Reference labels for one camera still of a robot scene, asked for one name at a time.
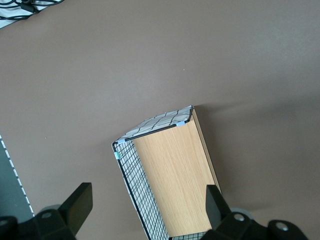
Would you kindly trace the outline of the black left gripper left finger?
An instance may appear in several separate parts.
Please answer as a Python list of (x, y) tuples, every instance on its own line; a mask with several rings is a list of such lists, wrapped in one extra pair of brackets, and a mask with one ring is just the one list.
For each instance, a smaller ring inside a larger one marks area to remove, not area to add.
[(14, 216), (2, 216), (0, 238), (2, 240), (75, 240), (92, 209), (92, 184), (83, 182), (57, 209), (43, 210), (22, 223), (18, 223)]

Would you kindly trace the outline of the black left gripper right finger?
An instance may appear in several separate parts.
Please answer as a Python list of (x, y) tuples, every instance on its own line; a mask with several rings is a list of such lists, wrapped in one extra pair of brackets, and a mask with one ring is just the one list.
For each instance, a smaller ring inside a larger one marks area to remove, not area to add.
[(295, 224), (271, 220), (263, 226), (245, 213), (231, 211), (216, 185), (206, 187), (205, 210), (211, 225), (203, 240), (306, 240)]

